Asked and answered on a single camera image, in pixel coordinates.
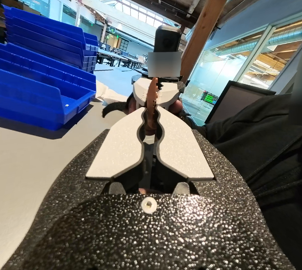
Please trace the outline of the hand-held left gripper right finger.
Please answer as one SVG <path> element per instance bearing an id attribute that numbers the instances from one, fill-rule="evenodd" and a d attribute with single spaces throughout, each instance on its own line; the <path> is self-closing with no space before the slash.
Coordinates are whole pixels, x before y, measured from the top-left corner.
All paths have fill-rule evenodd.
<path id="1" fill-rule="evenodd" d="M 183 178 L 214 178 L 192 129 L 180 118 L 158 106 L 156 154 L 159 162 Z"/>

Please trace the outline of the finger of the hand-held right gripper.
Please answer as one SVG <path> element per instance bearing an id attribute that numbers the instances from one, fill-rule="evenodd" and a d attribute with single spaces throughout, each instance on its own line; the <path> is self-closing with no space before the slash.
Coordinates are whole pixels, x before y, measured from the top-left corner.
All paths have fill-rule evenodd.
<path id="1" fill-rule="evenodd" d="M 159 82 L 157 106 L 166 110 L 177 100 L 179 88 L 177 82 Z"/>
<path id="2" fill-rule="evenodd" d="M 148 78 L 139 78 L 133 83 L 133 95 L 136 101 L 136 109 L 140 107 L 146 107 L 147 103 L 147 94 L 149 86 L 152 82 L 152 79 Z"/>

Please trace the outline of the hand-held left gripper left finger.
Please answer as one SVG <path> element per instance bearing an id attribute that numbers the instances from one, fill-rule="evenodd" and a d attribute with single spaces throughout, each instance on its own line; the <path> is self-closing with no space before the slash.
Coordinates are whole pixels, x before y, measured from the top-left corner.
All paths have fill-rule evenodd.
<path id="1" fill-rule="evenodd" d="M 113 179 L 141 164 L 144 157 L 145 108 L 123 117 L 109 130 L 87 178 Z"/>

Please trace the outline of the orange brick assembly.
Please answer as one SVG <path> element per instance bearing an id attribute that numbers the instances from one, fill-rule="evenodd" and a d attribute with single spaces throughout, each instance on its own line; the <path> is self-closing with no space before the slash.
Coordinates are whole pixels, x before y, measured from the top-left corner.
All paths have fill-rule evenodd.
<path id="1" fill-rule="evenodd" d="M 154 77 L 147 92 L 146 108 L 147 108 L 147 123 L 145 124 L 145 133 L 148 136 L 155 134 L 157 123 L 155 119 L 155 107 L 157 102 L 157 82 L 158 78 Z"/>

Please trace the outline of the person's right forearm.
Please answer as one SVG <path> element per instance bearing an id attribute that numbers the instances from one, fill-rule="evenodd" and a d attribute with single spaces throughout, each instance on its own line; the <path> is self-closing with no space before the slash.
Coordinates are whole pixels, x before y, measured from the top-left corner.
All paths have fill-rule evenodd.
<path id="1" fill-rule="evenodd" d="M 290 98 L 291 94 L 263 97 L 230 118 L 203 126 L 188 117 L 184 122 L 229 160 L 235 155 L 267 159 L 301 143 L 301 126 L 289 123 Z"/>

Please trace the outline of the grey desk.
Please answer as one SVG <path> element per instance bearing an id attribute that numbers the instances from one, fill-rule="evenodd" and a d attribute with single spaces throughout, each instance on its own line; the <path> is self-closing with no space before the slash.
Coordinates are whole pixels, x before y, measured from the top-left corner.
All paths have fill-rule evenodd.
<path id="1" fill-rule="evenodd" d="M 1 118 L 0 265 L 28 232 L 47 191 L 66 165 L 105 129 L 125 116 L 102 118 L 101 100 L 90 102 L 60 130 Z"/>

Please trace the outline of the person's right hand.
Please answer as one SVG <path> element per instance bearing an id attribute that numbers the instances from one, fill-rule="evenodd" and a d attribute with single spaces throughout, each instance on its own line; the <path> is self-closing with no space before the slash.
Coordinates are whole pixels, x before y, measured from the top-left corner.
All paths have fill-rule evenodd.
<path id="1" fill-rule="evenodd" d="M 128 107 L 123 110 L 123 112 L 128 115 L 137 109 L 137 102 L 134 97 L 131 97 L 128 101 Z M 173 104 L 169 106 L 169 112 L 173 114 L 178 114 L 183 110 L 183 105 L 180 100 L 176 100 Z"/>

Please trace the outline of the screen with green display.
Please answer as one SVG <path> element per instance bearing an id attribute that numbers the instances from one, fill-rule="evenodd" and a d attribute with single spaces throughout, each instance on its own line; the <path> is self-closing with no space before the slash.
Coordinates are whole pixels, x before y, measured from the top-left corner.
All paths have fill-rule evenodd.
<path id="1" fill-rule="evenodd" d="M 203 91 L 202 96 L 200 98 L 201 101 L 207 102 L 211 105 L 215 105 L 217 100 L 218 100 L 218 96 L 209 93 L 208 91 Z"/>

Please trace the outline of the row of black worktables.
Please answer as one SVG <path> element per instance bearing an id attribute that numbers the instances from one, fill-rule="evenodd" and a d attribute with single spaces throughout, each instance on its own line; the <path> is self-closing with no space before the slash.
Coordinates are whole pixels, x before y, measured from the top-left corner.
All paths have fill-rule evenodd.
<path id="1" fill-rule="evenodd" d="M 107 64 L 110 67 L 126 67 L 130 69 L 140 69 L 143 63 L 128 56 L 122 56 L 101 48 L 97 51 L 97 64 Z"/>

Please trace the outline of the wooden column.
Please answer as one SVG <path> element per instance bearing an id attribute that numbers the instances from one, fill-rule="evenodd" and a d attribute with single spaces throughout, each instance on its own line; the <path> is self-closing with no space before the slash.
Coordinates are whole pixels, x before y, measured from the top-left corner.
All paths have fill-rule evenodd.
<path id="1" fill-rule="evenodd" d="M 205 5 L 195 24 L 192 36 L 182 53 L 182 82 L 186 83 L 197 62 L 214 26 L 219 19 L 227 0 L 206 0 Z"/>

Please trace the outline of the black monitor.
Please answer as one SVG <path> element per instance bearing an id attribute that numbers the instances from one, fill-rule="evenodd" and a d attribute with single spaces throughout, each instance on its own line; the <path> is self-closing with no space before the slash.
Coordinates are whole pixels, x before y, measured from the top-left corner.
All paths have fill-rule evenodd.
<path id="1" fill-rule="evenodd" d="M 230 80 L 213 105 L 213 109 L 206 118 L 205 124 L 232 117 L 261 97 L 275 94 L 275 91 Z"/>

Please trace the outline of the person's black jacket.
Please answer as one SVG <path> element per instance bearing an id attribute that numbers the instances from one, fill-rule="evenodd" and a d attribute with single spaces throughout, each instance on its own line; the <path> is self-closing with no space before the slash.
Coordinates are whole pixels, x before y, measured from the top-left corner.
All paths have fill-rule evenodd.
<path id="1" fill-rule="evenodd" d="M 301 136 L 255 169 L 242 171 L 267 227 L 295 269 L 301 269 Z"/>

